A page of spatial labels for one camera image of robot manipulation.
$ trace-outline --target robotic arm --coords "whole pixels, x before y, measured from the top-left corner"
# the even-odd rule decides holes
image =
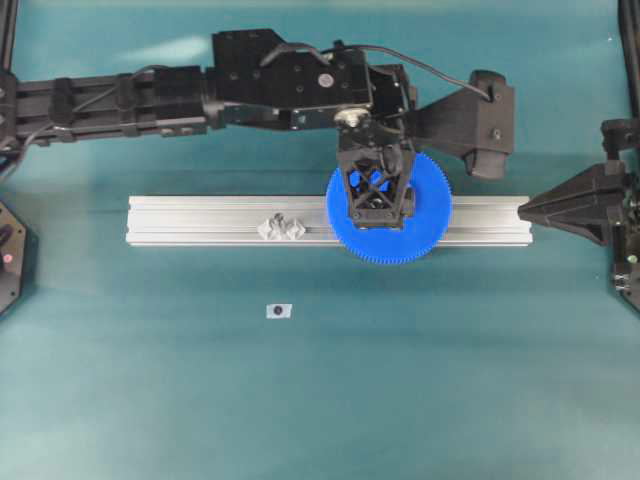
[[[371,49],[462,88],[417,108],[402,65],[369,64]],[[213,52],[215,67],[204,71],[152,65],[133,74],[37,82],[1,71],[0,172],[13,172],[32,144],[169,138],[227,126],[335,128],[349,216],[358,228],[402,228],[415,210],[408,182],[423,148],[460,157],[470,175],[504,175],[513,151],[513,89],[497,73],[475,71],[465,83],[386,48],[338,41],[320,52],[270,29],[214,34]]]

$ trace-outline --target teal cloth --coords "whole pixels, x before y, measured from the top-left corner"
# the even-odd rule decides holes
[[[254,27],[496,70],[517,92],[506,179],[431,153],[455,194],[533,195],[602,161],[600,122],[629,115],[615,4],[27,0],[14,71],[209,66],[210,33]],[[452,91],[408,71],[423,104]],[[39,242],[0,320],[0,479],[637,479],[640,316],[582,238],[399,267],[125,243],[129,195],[319,195],[335,145],[228,128],[30,150],[1,189]],[[278,302],[292,319],[265,318]]]

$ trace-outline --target small label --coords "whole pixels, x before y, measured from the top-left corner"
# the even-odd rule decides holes
[[[267,305],[267,318],[291,318],[292,311],[290,303],[273,303]]]

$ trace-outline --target blue gear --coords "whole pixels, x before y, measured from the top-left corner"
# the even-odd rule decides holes
[[[327,187],[327,213],[336,236],[348,250],[369,262],[399,264],[425,255],[438,243],[451,217],[449,182],[431,158],[419,153],[409,184],[415,191],[416,209],[413,217],[404,219],[402,230],[360,230],[349,218],[340,169],[333,173]]]

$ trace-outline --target black cable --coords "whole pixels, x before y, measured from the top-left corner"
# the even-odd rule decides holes
[[[446,73],[441,72],[440,70],[438,70],[432,65],[429,65],[428,63],[421,62],[420,60],[417,60],[413,57],[397,52],[395,50],[392,50],[391,48],[379,47],[377,45],[344,45],[341,47],[323,50],[322,53],[323,54],[334,53],[334,52],[341,52],[343,50],[370,50],[372,52],[381,52],[381,53],[386,53],[387,55],[392,55],[404,62],[410,63],[411,65],[415,65],[418,68],[421,68],[423,70],[426,70],[429,73],[432,73],[433,75],[435,75],[438,78],[441,78],[445,82],[449,82],[453,85],[458,85],[459,87],[466,88],[467,90],[471,90],[472,92],[475,92],[476,94],[480,95],[485,100],[489,102],[491,101],[491,97],[489,96],[489,94],[483,91],[482,89],[478,87],[474,87],[473,85],[467,82],[463,82],[462,80],[458,80],[457,78],[450,77]]]
[[[140,75],[146,72],[158,70],[160,68],[167,68],[167,67],[164,65],[147,65],[146,67],[142,67],[141,69],[136,70],[131,75],[131,80],[135,80]],[[104,92],[97,94],[95,97],[91,97],[89,100],[74,107],[74,109],[72,110],[73,113],[81,112],[88,106],[93,105],[96,102],[99,102],[100,100],[108,97],[109,95],[112,95],[116,91],[116,89],[117,87],[113,86],[106,89]],[[22,164],[22,161],[24,160],[24,157],[27,154],[27,150],[29,149],[31,144],[38,138],[38,136],[52,127],[55,127],[55,124],[51,121],[47,121],[44,125],[36,129],[31,135],[27,137],[25,142],[22,144],[22,147],[20,148],[20,153],[18,154],[18,157],[16,158],[16,160],[13,161],[11,165],[7,166],[7,168],[0,173],[0,183],[5,182],[18,169],[18,167]]]

